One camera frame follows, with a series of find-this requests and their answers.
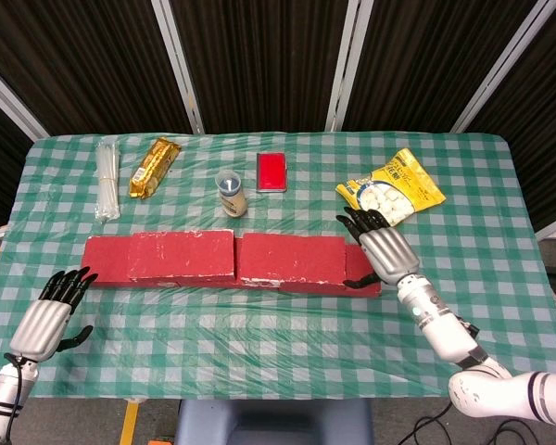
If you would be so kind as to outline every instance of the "red phone case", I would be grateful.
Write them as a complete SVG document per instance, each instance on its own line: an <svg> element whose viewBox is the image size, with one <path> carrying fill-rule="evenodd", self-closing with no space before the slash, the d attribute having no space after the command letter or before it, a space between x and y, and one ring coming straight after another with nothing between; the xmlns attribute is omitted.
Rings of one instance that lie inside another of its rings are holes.
<svg viewBox="0 0 556 445"><path fill-rule="evenodd" d="M258 153L258 191L286 191L286 156L284 153Z"/></svg>

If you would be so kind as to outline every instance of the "black cable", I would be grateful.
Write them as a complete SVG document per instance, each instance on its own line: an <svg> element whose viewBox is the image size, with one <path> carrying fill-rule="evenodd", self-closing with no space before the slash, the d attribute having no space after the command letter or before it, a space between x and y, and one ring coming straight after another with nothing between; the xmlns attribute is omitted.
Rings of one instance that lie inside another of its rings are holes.
<svg viewBox="0 0 556 445"><path fill-rule="evenodd" d="M20 392L22 391L22 370L20 369L20 363L17 360L17 357L10 353L4 354L4 358L7 359L12 365L17 368L17 377L19 380L17 381L17 397L15 398L14 406L12 407L12 411L10 412L10 418L8 419L8 427L6 428L6 445L12 445L12 441L10 440L10 430L12 429L12 423L15 420L15 413L19 408L20 402Z"/></svg>
<svg viewBox="0 0 556 445"><path fill-rule="evenodd" d="M425 415L424 417L421 417L420 419L418 419L416 421L416 423L414 424L414 442L418 443L418 437L416 436L416 434L418 433L418 429L420 429L422 427L422 425L419 426L419 424L423 421L423 420L430 420L432 419L431 416L429 415ZM441 423L440 420L435 419L435 423L438 424L441 429L443 430L443 433L445 433L445 437L447 438L447 443L449 445L453 445L453 442L451 440L451 436L449 435L449 432L447 431L447 429L445 428L445 426Z"/></svg>
<svg viewBox="0 0 556 445"><path fill-rule="evenodd" d="M525 441L525 438L523 437L523 435L512 428L507 428L505 425L509 424L510 422L514 422L517 424L521 424L523 425L525 428L527 428L527 430L529 431L529 433L531 434L531 436L534 438L534 440L536 441L536 444L539 445L539 440L537 439L536 433L534 433L534 430L531 429L531 427L526 424L523 420L519 420L519 419L509 419L509 420L505 420L504 422L502 422L499 427L497 428L496 433L494 433L494 436L492 436L492 438L486 443L486 445L490 445L491 443L494 443L494 445L496 445L497 443L497 439L499 438L499 436L502 433L513 433L517 436L519 436L519 439L521 439L523 444L526 444L527 442Z"/></svg>
<svg viewBox="0 0 556 445"><path fill-rule="evenodd" d="M410 433L408 433L408 435L407 435L404 439L400 440L400 441L398 442L398 445L401 445L401 444L404 443L406 440L408 440L409 438L411 438L412 436L414 436L420 429L424 428L424 427L427 426L427 425L432 424L433 422L436 422L439 418L441 418L443 415L445 415L445 414L447 413L448 410L451 409L451 406L453 406L453 403L449 402L449 404L445 407L445 409L444 409L443 411L441 411L439 414L437 414L436 416L434 416L434 417L426 416L426 417L423 417L423 418L421 418L421 419L418 419L418 422L416 422L416 424L414 425L414 429L413 429ZM424 422L423 424L421 424L420 426L418 426L418 424L420 423L420 421L423 420L423 419L426 419L426 418L429 419L429 420L427 420L426 422ZM445 430L445 434L446 434L447 437L449 438L449 443L452 443L452 442L450 442L450 441L451 441L451 437L449 436L449 433L447 432L447 429L443 426L443 424L441 424L441 423L439 423L439 424L440 424L441 427Z"/></svg>
<svg viewBox="0 0 556 445"><path fill-rule="evenodd" d="M439 414L437 414L435 416L426 415L426 416L421 417L420 419L418 419L416 421L416 423L414 424L414 429L404 439L402 439L400 442L398 442L398 445L401 445L406 440L408 440L409 438L412 438L412 437L414 438L414 442L416 443L416 445L420 445L420 442L418 441L418 437L416 436L416 433L420 429L422 429L425 426L430 425L434 422L437 423L441 427L443 432L445 433L445 437L447 438L448 444L453 445L453 441L451 440L451 436L450 436L449 432L447 431L445 426L442 424L442 422L440 422L438 420L449 411L451 406L453 406L453 404L451 402L449 402L449 404L445 407L445 409L443 411L441 411ZM537 439L536 433L534 433L533 429L531 429L531 427L528 424L526 424L524 421L522 421L520 419L508 419L508 420L505 420L505 421L501 422L500 425L497 427L497 430L495 431L494 435L492 436L492 438L490 438L490 440L486 443L486 445L497 445L497 440L499 439L499 436L503 433L513 433L515 436L517 436L521 440L521 443L523 445L527 445L527 441L525 440L525 437L523 436L523 434L521 434L516 429L509 428L509 427L506 426L510 422L521 424L525 428L527 428L527 430L529 431L531 436L534 438L534 441L536 442L536 444L539 445L539 440Z"/></svg>

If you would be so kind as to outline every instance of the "product label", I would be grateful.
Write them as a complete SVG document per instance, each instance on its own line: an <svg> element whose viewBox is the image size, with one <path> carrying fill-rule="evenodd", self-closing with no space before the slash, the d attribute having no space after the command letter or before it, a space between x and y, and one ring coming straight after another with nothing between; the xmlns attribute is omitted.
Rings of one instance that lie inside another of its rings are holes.
<svg viewBox="0 0 556 445"><path fill-rule="evenodd" d="M133 181L140 181L142 179L142 177L144 176L146 172L146 169L144 167L140 167L138 170L136 170L136 173L133 174L132 180Z"/></svg>
<svg viewBox="0 0 556 445"><path fill-rule="evenodd" d="M237 209L231 201L229 201L226 197L223 196L221 196L221 201L222 201L222 205L227 209L227 211L230 211L234 215L237 214Z"/></svg>

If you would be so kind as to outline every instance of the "table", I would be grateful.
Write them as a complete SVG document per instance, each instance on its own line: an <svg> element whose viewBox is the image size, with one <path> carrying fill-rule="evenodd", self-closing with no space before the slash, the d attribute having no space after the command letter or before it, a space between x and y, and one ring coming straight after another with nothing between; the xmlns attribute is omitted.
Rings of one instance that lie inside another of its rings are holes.
<svg viewBox="0 0 556 445"><path fill-rule="evenodd" d="M77 135L35 143L0 257L0 366L46 279L80 264L89 235L231 228L345 235L339 182L409 146L448 197L400 231L452 310L513 372L556 372L556 310L507 144L488 134L252 133L168 137L183 150L157 193L127 197L157 134ZM95 145L120 144L121 217L95 221ZM255 193L256 154L283 150L288 191ZM248 214L229 219L214 174L244 177ZM69 335L95 330L41 367L34 396L345 398L447 393L441 362L398 304L229 289L92 289Z"/></svg>

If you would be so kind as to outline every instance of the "snack bag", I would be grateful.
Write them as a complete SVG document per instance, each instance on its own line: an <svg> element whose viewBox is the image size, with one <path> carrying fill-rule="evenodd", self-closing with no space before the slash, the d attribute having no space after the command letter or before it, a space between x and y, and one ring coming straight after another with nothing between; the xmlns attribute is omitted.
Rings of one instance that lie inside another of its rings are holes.
<svg viewBox="0 0 556 445"><path fill-rule="evenodd" d="M130 196L145 199L155 193L181 149L179 144L164 137L157 139L132 175L128 187Z"/></svg>
<svg viewBox="0 0 556 445"><path fill-rule="evenodd" d="M362 179L351 179L335 190L351 208L379 210L391 225L446 198L408 148Z"/></svg>

